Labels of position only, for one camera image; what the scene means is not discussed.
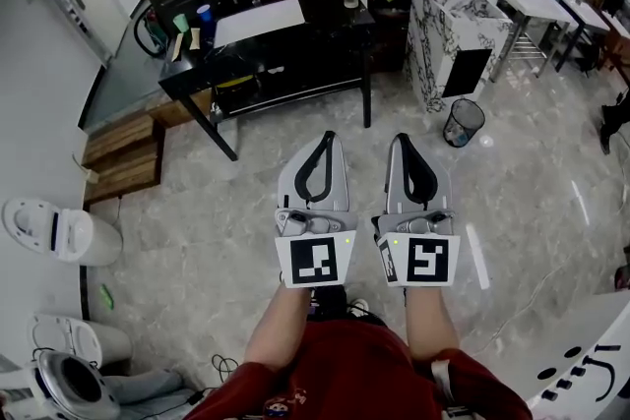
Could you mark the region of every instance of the white toilet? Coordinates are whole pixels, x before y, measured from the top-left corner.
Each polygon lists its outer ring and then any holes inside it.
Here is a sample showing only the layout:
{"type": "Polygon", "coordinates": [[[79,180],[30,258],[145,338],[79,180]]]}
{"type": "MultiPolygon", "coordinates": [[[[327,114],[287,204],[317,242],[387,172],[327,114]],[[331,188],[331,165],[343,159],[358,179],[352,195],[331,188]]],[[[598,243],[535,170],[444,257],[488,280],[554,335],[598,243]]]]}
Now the white toilet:
{"type": "Polygon", "coordinates": [[[31,350],[67,352],[96,362],[98,368],[130,359],[132,354],[131,340],[122,330],[70,317],[34,314],[27,323],[27,338],[31,350]]]}
{"type": "Polygon", "coordinates": [[[16,198],[2,208],[2,222],[22,246],[66,263],[103,267],[116,261],[122,250],[120,233],[84,210],[16,198]]]}

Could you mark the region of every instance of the wooden step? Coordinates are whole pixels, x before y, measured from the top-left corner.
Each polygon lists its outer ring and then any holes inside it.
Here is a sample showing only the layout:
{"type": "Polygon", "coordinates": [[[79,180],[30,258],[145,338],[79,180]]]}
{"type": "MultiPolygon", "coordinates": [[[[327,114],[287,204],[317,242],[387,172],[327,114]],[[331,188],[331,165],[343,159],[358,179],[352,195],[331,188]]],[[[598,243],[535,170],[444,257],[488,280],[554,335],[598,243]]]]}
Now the wooden step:
{"type": "Polygon", "coordinates": [[[125,119],[88,140],[83,165],[96,169],[143,146],[163,142],[164,129],[149,114],[125,119]]]}
{"type": "Polygon", "coordinates": [[[101,165],[97,184],[88,184],[85,205],[117,198],[159,184],[163,139],[126,152],[117,162],[101,165]]]}

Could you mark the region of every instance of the marble sink cabinet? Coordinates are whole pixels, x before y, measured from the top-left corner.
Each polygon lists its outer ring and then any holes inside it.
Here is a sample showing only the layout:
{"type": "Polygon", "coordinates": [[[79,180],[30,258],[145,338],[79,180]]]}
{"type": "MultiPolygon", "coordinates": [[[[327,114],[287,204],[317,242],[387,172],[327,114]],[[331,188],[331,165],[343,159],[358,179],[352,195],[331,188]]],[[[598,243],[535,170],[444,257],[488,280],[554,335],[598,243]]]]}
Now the marble sink cabinet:
{"type": "Polygon", "coordinates": [[[427,112],[477,99],[511,25],[487,0],[411,0],[405,73],[427,112]]]}

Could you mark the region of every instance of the white sneaker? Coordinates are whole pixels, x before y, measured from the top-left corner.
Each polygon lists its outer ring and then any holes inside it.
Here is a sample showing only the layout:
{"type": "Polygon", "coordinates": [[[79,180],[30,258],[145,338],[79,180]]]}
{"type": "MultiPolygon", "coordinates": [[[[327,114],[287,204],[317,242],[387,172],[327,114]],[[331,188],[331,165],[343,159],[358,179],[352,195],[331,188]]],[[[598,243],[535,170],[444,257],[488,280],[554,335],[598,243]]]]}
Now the white sneaker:
{"type": "Polygon", "coordinates": [[[363,298],[358,298],[350,302],[350,306],[347,310],[348,313],[353,314],[355,317],[363,317],[367,315],[370,310],[370,306],[363,298]]]}

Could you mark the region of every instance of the mesh trash can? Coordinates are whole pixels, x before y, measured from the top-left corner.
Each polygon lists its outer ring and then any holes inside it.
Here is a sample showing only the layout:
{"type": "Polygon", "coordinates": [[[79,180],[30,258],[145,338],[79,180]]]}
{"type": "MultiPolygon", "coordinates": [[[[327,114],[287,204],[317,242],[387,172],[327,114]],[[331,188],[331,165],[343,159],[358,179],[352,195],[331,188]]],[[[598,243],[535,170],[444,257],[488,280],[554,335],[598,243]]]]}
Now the mesh trash can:
{"type": "Polygon", "coordinates": [[[444,125],[444,140],[449,146],[462,148],[485,123],[485,115],[473,101],[460,98],[453,102],[451,114],[444,125]]]}

